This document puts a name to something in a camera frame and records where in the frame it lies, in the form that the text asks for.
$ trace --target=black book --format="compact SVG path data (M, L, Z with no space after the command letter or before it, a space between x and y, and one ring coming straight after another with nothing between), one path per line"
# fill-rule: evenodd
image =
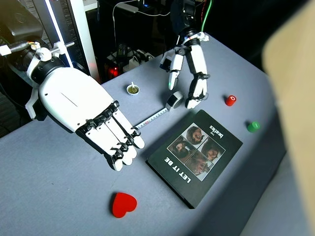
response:
M196 208L243 143L200 110L147 163Z

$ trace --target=red cable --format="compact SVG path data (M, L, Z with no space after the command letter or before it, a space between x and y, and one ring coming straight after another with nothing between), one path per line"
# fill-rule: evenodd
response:
M207 0L204 1L203 7L202 7L202 10L201 10L201 23L203 21L203 12L204 12L204 9L205 9L205 6L206 6L206 2L207 2Z

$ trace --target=heart-shaped object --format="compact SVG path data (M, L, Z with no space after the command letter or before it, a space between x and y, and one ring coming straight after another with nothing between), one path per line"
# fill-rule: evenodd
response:
M117 218L122 218L127 212L135 210L137 200L127 193L117 193L113 204L113 214Z

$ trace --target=beige blurred object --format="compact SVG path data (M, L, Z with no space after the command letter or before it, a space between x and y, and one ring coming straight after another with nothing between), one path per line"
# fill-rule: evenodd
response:
M314 235L315 1L270 38L263 61L278 98L286 144Z

